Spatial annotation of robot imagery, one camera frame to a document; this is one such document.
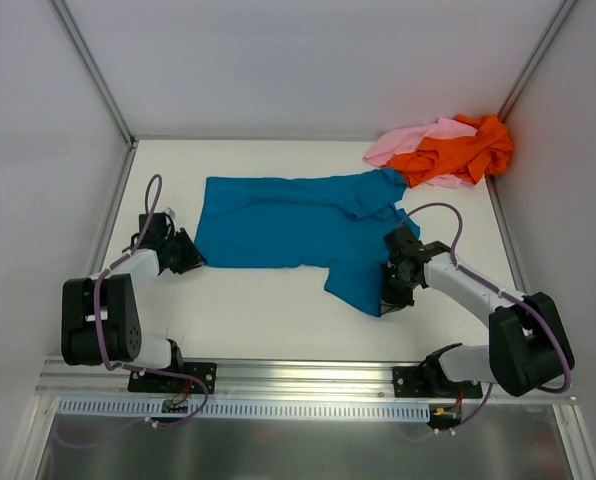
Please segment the teal blue t shirt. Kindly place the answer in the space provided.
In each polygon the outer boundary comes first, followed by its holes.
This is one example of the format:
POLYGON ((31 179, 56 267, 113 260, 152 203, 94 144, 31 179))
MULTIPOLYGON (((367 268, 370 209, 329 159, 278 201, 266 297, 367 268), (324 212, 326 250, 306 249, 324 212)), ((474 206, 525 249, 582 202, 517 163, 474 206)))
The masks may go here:
POLYGON ((392 169, 312 179, 210 177, 194 243, 214 268, 326 268, 326 292, 378 317, 384 237, 399 224, 420 233, 396 205, 406 188, 392 169))

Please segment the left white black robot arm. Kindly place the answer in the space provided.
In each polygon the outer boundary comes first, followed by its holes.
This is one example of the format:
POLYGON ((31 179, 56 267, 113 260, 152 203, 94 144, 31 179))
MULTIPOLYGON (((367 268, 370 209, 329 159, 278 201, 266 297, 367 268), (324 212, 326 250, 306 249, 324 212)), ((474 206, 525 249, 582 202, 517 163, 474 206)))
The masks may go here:
POLYGON ((66 281, 62 289, 61 354, 70 366, 132 368, 132 393, 172 394, 180 403, 213 391, 214 365, 183 359, 173 339, 142 331, 136 294, 164 271, 182 275, 204 257, 170 210, 139 216, 140 231, 107 274, 66 281))

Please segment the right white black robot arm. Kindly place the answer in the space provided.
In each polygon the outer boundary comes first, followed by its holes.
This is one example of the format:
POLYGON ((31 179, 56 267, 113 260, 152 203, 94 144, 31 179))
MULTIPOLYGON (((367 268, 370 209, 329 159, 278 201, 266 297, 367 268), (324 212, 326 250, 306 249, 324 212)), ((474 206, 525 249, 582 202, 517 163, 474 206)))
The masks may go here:
POLYGON ((449 297, 488 330, 486 344, 455 343, 426 356, 404 384, 449 396, 469 382, 499 385, 520 397, 538 389, 553 393, 551 381, 571 385, 575 358, 554 300, 543 292, 507 291, 459 261, 454 247, 424 244, 407 226, 384 238, 388 260, 382 264, 381 311, 411 307, 418 288, 449 297))

